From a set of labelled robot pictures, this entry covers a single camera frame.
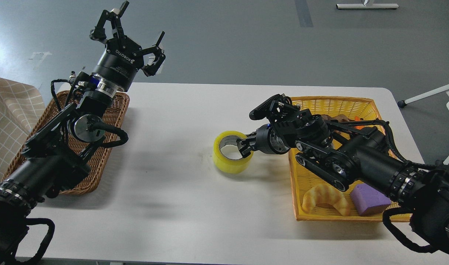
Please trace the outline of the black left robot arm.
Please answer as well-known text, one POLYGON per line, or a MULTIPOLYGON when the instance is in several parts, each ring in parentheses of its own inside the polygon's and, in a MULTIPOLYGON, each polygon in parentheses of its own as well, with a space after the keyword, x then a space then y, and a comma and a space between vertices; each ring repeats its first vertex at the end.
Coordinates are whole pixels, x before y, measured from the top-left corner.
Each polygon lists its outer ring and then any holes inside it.
POLYGON ((128 134, 105 123, 103 115, 117 92, 128 91, 138 71, 154 76, 166 58, 160 47, 164 32, 145 49, 124 34, 121 18, 128 5, 124 1, 120 8, 103 10, 90 32, 91 40, 105 45, 93 72, 72 73, 68 80, 51 82, 70 84, 65 106, 52 93, 58 114, 29 137, 21 152, 26 161, 0 183, 0 264, 37 264, 53 238, 55 224, 48 218, 29 218, 31 210, 87 178, 88 161, 97 149, 128 141, 128 134), (47 225, 48 230, 35 255, 20 262, 15 255, 31 225, 47 225))

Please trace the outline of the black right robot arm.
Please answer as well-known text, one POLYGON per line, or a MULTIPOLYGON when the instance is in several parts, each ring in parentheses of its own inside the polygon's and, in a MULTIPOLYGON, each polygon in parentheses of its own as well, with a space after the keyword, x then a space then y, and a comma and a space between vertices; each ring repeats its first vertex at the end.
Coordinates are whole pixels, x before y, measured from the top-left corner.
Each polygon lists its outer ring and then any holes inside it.
POLYGON ((405 247, 449 254, 449 165, 404 158, 388 122, 326 120, 283 94, 267 99, 249 117, 269 122, 238 138, 243 158, 253 151, 285 154, 298 149, 296 161, 339 191, 361 180, 398 203, 383 212, 382 221, 405 247))

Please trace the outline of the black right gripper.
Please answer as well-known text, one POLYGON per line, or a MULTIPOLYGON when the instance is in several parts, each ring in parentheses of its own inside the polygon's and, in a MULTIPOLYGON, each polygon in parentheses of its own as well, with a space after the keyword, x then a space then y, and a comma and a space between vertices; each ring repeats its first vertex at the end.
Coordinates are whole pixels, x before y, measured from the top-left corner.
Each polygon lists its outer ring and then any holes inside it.
POLYGON ((272 155, 283 155, 290 151, 290 148, 276 135, 270 124, 259 127, 254 133, 237 137, 238 152, 242 158, 251 156, 254 151, 272 155))

